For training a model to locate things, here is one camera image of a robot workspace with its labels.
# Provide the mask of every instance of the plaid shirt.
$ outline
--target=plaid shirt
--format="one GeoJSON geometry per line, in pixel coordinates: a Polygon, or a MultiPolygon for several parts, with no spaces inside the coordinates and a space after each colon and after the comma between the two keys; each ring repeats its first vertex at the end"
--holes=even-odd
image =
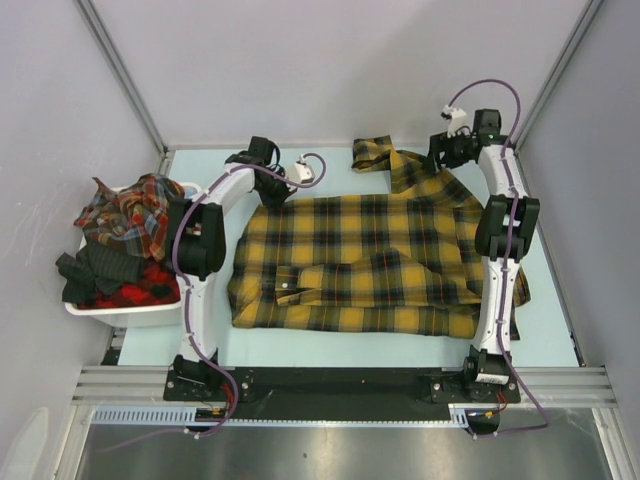
{"type": "MultiPolygon", "coordinates": [[[[389,195],[260,206],[236,250],[228,292],[236,327],[473,337],[483,207],[449,171],[389,137],[354,142],[353,168],[391,171],[389,195]]],[[[521,272],[515,305],[530,299],[521,272]]],[[[512,337],[517,330],[512,322],[512,337]]]]}
{"type": "Polygon", "coordinates": [[[169,203],[175,195],[184,196],[184,189],[158,174],[143,175],[118,193],[94,180],[98,191],[73,224],[87,239],[117,252],[163,260],[169,203]]]}
{"type": "Polygon", "coordinates": [[[76,305],[80,310],[98,308],[148,307],[180,302],[176,276],[158,262],[148,260],[135,284],[125,283],[111,295],[95,293],[89,301],[76,305]]]}

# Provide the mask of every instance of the white laundry basket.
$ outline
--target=white laundry basket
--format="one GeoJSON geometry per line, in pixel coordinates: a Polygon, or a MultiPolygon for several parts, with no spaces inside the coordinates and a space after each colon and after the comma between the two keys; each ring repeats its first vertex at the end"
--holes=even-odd
{"type": "MultiPolygon", "coordinates": [[[[200,186],[195,183],[180,182],[180,185],[185,188],[185,194],[188,194],[189,190],[194,190],[191,195],[188,195],[190,197],[202,192],[200,186]]],[[[124,188],[126,187],[114,188],[113,190],[118,192],[124,188]]],[[[86,243],[83,235],[79,249],[84,247],[86,243]]],[[[73,303],[68,302],[65,302],[64,306],[72,315],[92,317],[107,325],[118,328],[157,327],[160,325],[175,325],[181,321],[180,302],[169,303],[167,305],[127,308],[79,309],[73,303]]]]}

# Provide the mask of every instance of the light blue table surface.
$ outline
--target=light blue table surface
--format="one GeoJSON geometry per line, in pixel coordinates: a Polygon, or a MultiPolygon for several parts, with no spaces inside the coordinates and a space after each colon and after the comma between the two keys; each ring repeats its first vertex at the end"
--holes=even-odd
{"type": "MultiPolygon", "coordinates": [[[[207,187],[222,171],[224,161],[237,150],[179,150],[169,176],[207,187]]],[[[284,149],[286,167],[308,149],[284,149]]],[[[388,172],[355,173],[350,148],[317,148],[327,160],[325,179],[316,187],[301,190],[292,198],[345,194],[388,193],[388,172]]],[[[313,167],[319,172],[314,160],[313,167]]],[[[454,170],[455,175],[485,203],[489,193],[474,163],[454,170]]],[[[245,195],[225,217],[227,258],[216,281],[212,321],[220,338],[219,360],[230,366],[306,367],[458,367],[469,350],[469,341],[398,333],[339,333],[288,329],[239,329],[231,326],[226,288],[231,277],[238,238],[259,204],[257,193],[245,195]]],[[[532,300],[516,310],[522,340],[512,343],[518,366],[576,366],[573,344],[560,306],[558,293],[538,235],[534,237],[523,267],[532,300]]],[[[176,322],[180,315],[175,311],[176,322]]],[[[129,328],[120,365],[169,365],[182,339],[179,325],[129,328]]]]}

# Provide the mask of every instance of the yellow plaid shirt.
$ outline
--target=yellow plaid shirt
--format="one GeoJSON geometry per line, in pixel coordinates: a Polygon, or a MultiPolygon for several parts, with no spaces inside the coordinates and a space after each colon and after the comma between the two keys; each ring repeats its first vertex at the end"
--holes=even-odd
{"type": "MultiPolygon", "coordinates": [[[[427,173],[421,155],[396,151],[389,137],[356,140],[353,152],[356,171],[390,170],[392,193],[258,207],[228,287],[233,324],[473,337],[482,205],[449,171],[427,173]]],[[[514,303],[528,300],[521,271],[514,303]]]]}

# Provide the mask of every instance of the metal frame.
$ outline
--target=metal frame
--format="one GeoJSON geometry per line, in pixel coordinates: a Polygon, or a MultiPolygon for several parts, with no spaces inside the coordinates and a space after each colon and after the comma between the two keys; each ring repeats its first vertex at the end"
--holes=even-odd
{"type": "MultiPolygon", "coordinates": [[[[146,135],[160,157],[159,172],[168,173],[175,149],[170,150],[165,145],[93,1],[74,0],[74,3],[76,3],[80,14],[85,19],[129,105],[140,120],[146,135]]],[[[526,142],[553,89],[560,81],[603,4],[604,0],[589,0],[583,9],[557,61],[547,76],[531,112],[518,133],[516,143],[519,147],[526,142]]],[[[549,248],[541,231],[540,236],[545,254],[549,256],[549,248]]],[[[552,275],[562,297],[562,290],[559,288],[557,275],[553,268],[552,275]]],[[[561,298],[561,303],[566,318],[569,318],[563,298],[561,298]]],[[[581,355],[577,344],[576,350],[580,358],[581,355]]],[[[592,408],[613,478],[616,480],[638,478],[640,474],[638,465],[629,449],[629,440],[624,432],[624,424],[617,408],[615,395],[604,368],[519,368],[518,372],[544,407],[592,408]]],[[[87,441],[91,420],[101,405],[154,406],[177,410],[200,405],[197,403],[168,404],[164,402],[162,394],[166,373],[166,367],[85,367],[73,396],[72,415],[70,416],[67,435],[61,449],[60,460],[54,472],[54,478],[56,480],[75,479],[87,441]]],[[[456,404],[451,405],[451,407],[456,409],[469,407],[469,405],[456,404]]],[[[521,404],[513,405],[510,408],[530,409],[533,408],[533,405],[527,397],[524,397],[521,404]]]]}
{"type": "Polygon", "coordinates": [[[583,8],[578,21],[569,35],[569,38],[562,47],[562,51],[560,52],[558,59],[551,68],[549,75],[547,75],[540,93],[533,102],[533,108],[525,118],[520,131],[516,133],[514,143],[518,146],[518,149],[521,149],[526,142],[529,133],[531,133],[531,129],[542,112],[542,109],[547,104],[553,90],[556,88],[556,85],[562,78],[562,75],[569,66],[569,63],[578,51],[578,47],[584,40],[587,31],[593,24],[593,21],[598,15],[598,12],[604,2],[605,0],[589,0],[587,5],[583,8]]]}
{"type": "MultiPolygon", "coordinates": [[[[613,408],[617,406],[606,370],[598,368],[518,368],[531,392],[548,408],[613,408]]],[[[198,402],[163,400],[168,367],[85,367],[72,405],[202,406],[198,402]]],[[[469,404],[455,404],[468,407],[469,404]]],[[[533,408],[523,396],[513,408],[533,408]]]]}
{"type": "Polygon", "coordinates": [[[109,32],[107,31],[104,22],[100,18],[98,11],[92,0],[74,0],[80,14],[87,23],[87,27],[91,32],[91,35],[95,39],[98,48],[103,53],[104,58],[111,68],[111,71],[116,77],[116,80],[122,87],[122,92],[126,97],[133,113],[138,117],[145,133],[149,137],[149,140],[153,144],[158,156],[164,158],[167,147],[162,140],[162,136],[156,127],[147,106],[145,105],[140,92],[138,91],[127,67],[125,66],[120,53],[116,49],[109,32]]]}
{"type": "Polygon", "coordinates": [[[640,467],[629,450],[629,439],[620,417],[620,410],[594,409],[593,417],[600,434],[600,441],[614,480],[634,479],[640,476],[640,467]]]}
{"type": "MultiPolygon", "coordinates": [[[[188,412],[188,407],[202,407],[202,404],[197,402],[165,402],[162,399],[167,371],[168,367],[85,367],[80,374],[73,396],[72,405],[75,410],[54,478],[56,480],[75,479],[87,441],[91,419],[96,411],[105,410],[107,412],[107,414],[103,412],[99,416],[99,423],[102,424],[108,423],[109,418],[113,418],[113,423],[116,424],[133,422],[168,426],[175,425],[177,416],[184,416],[185,412],[188,412]],[[113,408],[117,405],[125,407],[122,410],[125,412],[124,416],[109,414],[110,410],[117,410],[117,408],[113,408]],[[127,417],[126,414],[129,412],[137,417],[127,417]]],[[[638,478],[638,465],[628,447],[624,424],[620,418],[616,398],[604,368],[519,368],[518,372],[545,408],[591,408],[613,478],[616,480],[638,478]]],[[[470,408],[471,405],[451,404],[449,407],[452,412],[452,422],[458,421],[459,423],[458,413],[464,408],[470,408]]],[[[521,404],[511,405],[510,408],[533,409],[534,406],[529,399],[524,397],[521,404]]],[[[429,425],[428,423],[410,426],[415,428],[450,428],[455,426],[449,424],[450,422],[445,422],[446,424],[442,425],[429,425]]],[[[335,425],[325,425],[322,422],[230,421],[228,426],[330,427],[335,425]]],[[[339,426],[407,427],[405,423],[394,424],[393,422],[342,422],[339,426]]]]}

